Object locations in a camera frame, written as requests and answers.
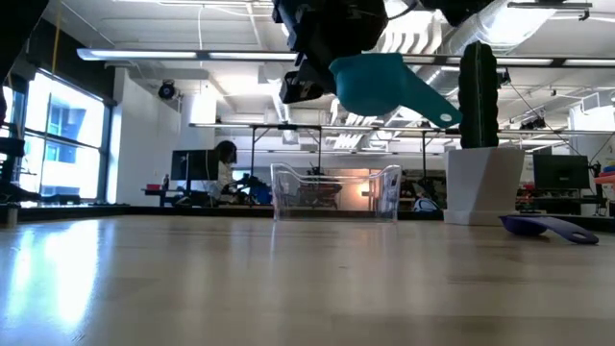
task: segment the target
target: white planter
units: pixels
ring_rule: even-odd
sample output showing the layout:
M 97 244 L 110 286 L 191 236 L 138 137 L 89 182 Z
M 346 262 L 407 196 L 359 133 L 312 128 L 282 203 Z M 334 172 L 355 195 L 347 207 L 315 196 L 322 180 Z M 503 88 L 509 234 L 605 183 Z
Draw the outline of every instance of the white planter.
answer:
M 525 151 L 478 148 L 446 153 L 447 204 L 444 222 L 500 226 L 499 216 L 515 213 Z

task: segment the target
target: artificial cactus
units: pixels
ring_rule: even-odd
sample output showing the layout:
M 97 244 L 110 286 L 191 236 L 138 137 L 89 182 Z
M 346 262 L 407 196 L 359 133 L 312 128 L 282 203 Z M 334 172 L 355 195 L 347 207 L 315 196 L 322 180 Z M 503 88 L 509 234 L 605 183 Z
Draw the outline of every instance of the artificial cactus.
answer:
M 461 58 L 459 110 L 463 114 L 459 131 L 463 149 L 497 147 L 498 62 L 491 47 L 475 42 Z

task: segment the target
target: clear plastic bin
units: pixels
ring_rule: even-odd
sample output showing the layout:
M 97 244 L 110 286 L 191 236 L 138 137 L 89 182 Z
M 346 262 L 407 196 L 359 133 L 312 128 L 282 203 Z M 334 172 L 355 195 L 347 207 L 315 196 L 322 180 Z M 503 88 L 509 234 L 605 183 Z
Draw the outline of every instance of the clear plastic bin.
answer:
M 402 179 L 398 165 L 367 176 L 315 176 L 301 175 L 285 163 L 274 163 L 271 179 L 277 221 L 397 221 Z

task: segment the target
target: computer monitor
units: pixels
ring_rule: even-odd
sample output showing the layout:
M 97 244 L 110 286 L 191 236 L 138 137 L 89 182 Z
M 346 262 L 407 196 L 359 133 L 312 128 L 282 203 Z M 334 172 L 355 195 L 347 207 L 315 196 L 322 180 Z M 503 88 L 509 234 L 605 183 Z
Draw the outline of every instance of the computer monitor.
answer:
M 173 152 L 171 180 L 217 181 L 219 156 L 215 150 L 178 150 Z
M 589 163 L 585 156 L 534 155 L 536 188 L 589 188 Z

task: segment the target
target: teal plastic scoop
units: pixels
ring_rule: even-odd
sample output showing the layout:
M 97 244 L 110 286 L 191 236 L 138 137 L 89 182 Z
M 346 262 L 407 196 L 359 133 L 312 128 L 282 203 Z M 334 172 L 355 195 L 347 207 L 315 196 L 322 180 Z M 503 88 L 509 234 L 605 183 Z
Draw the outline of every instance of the teal plastic scoop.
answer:
M 335 77 L 339 102 L 347 111 L 383 116 L 404 106 L 440 128 L 461 122 L 461 112 L 407 68 L 401 54 L 339 58 L 329 70 Z

